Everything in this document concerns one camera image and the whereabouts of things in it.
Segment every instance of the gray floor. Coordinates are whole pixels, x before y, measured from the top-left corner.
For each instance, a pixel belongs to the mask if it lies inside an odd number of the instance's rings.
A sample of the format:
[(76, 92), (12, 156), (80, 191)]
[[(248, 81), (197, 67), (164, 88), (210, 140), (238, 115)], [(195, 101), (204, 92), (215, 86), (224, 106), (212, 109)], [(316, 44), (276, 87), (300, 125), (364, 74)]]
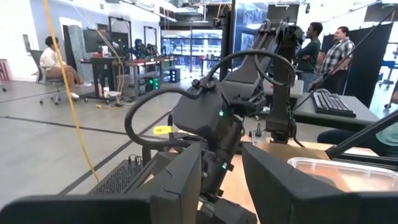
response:
[[(64, 97), (59, 106), (49, 100), (40, 106), (39, 100), (52, 96), (55, 88), (28, 82), (3, 84), (8, 91), (0, 92), (0, 207), (25, 195), (57, 194), (65, 188), (72, 194), (85, 194), (92, 189), (93, 176), (81, 177), (89, 168), (73, 128), (67, 99)], [(178, 98), (169, 94), (150, 101), (133, 119), (134, 130), (151, 136), (153, 122), (173, 108)], [(140, 154), (141, 148), (134, 143), (127, 144), (129, 138), (122, 134), (128, 107), (100, 110), (97, 104), (79, 100), (74, 106), (83, 127), (85, 147), (93, 165), (101, 165), (97, 173), (103, 178), (128, 155)], [(166, 124), (166, 120), (160, 120), (159, 125)], [(247, 119), (245, 128), (254, 129), (256, 124), (257, 121)], [(327, 129), (298, 124), (298, 138), (315, 141), (317, 134)]]

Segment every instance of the plastic container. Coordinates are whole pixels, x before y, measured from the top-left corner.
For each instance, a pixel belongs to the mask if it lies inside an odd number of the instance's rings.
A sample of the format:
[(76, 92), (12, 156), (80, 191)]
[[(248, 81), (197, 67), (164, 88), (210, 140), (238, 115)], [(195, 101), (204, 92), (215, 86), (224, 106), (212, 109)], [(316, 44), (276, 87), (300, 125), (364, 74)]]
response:
[(398, 190), (398, 173), (387, 169), (303, 157), (287, 163), (345, 192)]

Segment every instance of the black cable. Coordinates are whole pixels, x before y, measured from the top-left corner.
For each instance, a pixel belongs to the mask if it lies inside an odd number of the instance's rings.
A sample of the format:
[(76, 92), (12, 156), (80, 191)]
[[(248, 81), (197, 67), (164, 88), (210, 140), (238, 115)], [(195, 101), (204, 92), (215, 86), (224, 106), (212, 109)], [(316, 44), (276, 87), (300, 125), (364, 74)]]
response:
[(394, 13), (395, 10), (396, 10), (396, 9), (394, 8), (382, 21), (380, 21), (380, 22), (377, 24), (376, 27), (374, 27), (372, 30), (370, 30), (370, 31), (362, 38), (362, 40), (359, 41), (358, 45), (355, 46), (354, 49), (353, 49), (345, 58), (343, 58), (343, 59), (340, 61), (340, 63), (338, 63), (338, 64), (334, 67), (334, 69), (333, 69), (331, 72), (329, 72), (329, 74), (326, 75), (325, 78), (323, 78), (322, 82), (320, 82), (320, 83), (315, 87), (315, 89), (314, 89), (312, 92), (310, 92), (310, 94), (309, 94), (303, 101), (301, 101), (299, 104), (297, 104), (297, 105), (293, 108), (293, 111), (297, 110), (297, 108), (299, 108), (301, 105), (303, 105), (304, 102), (306, 102), (306, 101), (315, 93), (315, 90), (317, 90), (319, 87), (321, 87), (322, 84), (325, 82), (325, 80), (326, 80), (333, 72), (335, 72), (336, 69), (337, 69), (345, 60), (347, 60), (347, 58), (348, 58), (349, 56), (351, 56), (351, 55), (354, 53), (354, 51), (355, 51), (355, 50), (356, 50), (356, 49), (357, 49), (357, 48), (358, 48), (358, 47), (359, 47), (359, 46), (360, 46), (372, 33), (373, 33), (373, 31), (375, 31), (379, 26), (381, 26), (381, 24), (382, 24), (386, 19), (388, 19), (388, 17), (389, 17), (392, 13)]
[(187, 147), (190, 145), (190, 143), (187, 143), (185, 141), (148, 141), (146, 139), (141, 138), (138, 136), (132, 126), (132, 117), (134, 114), (137, 112), (137, 110), (146, 102), (149, 100), (155, 98), (156, 96), (162, 95), (164, 93), (179, 93), (183, 96), (186, 96), (187, 98), (191, 100), (195, 100), (199, 98), (203, 91), (203, 88), (200, 88), (196, 93), (190, 93), (188, 91), (185, 91), (180, 88), (168, 88), (168, 89), (161, 89), (161, 90), (152, 90), (146, 95), (144, 95), (142, 98), (139, 98), (134, 105), (131, 106), (129, 111), (126, 114), (126, 117), (124, 118), (124, 128), (126, 130), (127, 135), (130, 137), (131, 140), (133, 140), (135, 143), (149, 147), (149, 148), (160, 148), (160, 147), (173, 147), (173, 146), (181, 146), (181, 147)]
[(292, 64), (291, 64), (286, 58), (284, 58), (283, 56), (281, 56), (281, 55), (279, 55), (279, 54), (276, 54), (276, 53), (268, 52), (268, 51), (265, 51), (265, 50), (244, 50), (244, 51), (241, 51), (241, 52), (232, 53), (232, 54), (228, 55), (227, 57), (222, 58), (222, 59), (209, 71), (209, 74), (207, 75), (208, 80), (211, 80), (211, 79), (213, 78), (213, 74), (217, 71), (217, 69), (219, 69), (219, 68), (221, 67), (221, 65), (222, 65), (223, 63), (227, 63), (229, 60), (232, 60), (232, 59), (234, 59), (234, 58), (240, 57), (240, 56), (242, 56), (242, 55), (245, 55), (245, 56), (250, 56), (250, 55), (263, 55), (263, 56), (265, 56), (265, 57), (270, 57), (271, 59), (274, 59), (274, 60), (280, 60), (281, 62), (284, 63), (285, 68), (288, 70), (289, 79), (288, 79), (288, 81), (287, 81), (286, 83), (280, 83), (280, 82), (277, 82), (277, 81), (271, 79), (270, 77), (268, 77), (268, 76), (266, 75), (266, 73), (265, 73), (264, 71), (262, 71), (262, 69), (261, 69), (261, 64), (260, 64), (260, 62), (258, 61), (258, 58), (257, 58), (257, 60), (255, 59), (254, 62), (255, 62), (255, 64), (256, 64), (257, 70), (259, 71), (259, 73), (261, 74), (261, 76), (262, 76), (263, 78), (265, 78), (267, 81), (269, 81), (270, 83), (272, 83), (273, 85), (275, 85), (275, 86), (280, 86), (280, 87), (286, 87), (286, 86), (289, 86), (289, 87), (290, 87), (290, 86), (293, 85), (293, 83), (290, 82), (290, 76), (291, 76), (291, 75), (295, 76), (295, 71), (294, 71), (294, 68), (293, 68)]

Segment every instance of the black keyboard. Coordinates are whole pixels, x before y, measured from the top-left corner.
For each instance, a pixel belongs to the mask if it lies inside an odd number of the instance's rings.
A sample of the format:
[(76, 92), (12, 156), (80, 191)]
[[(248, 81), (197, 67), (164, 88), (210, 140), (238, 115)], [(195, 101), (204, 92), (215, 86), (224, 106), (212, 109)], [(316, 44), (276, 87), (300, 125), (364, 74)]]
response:
[(356, 117), (354, 111), (350, 110), (337, 94), (317, 92), (312, 95), (312, 101), (317, 113), (349, 118)]
[(141, 170), (142, 165), (136, 165), (134, 160), (131, 164), (127, 160), (122, 161), (88, 194), (124, 194), (129, 190)]

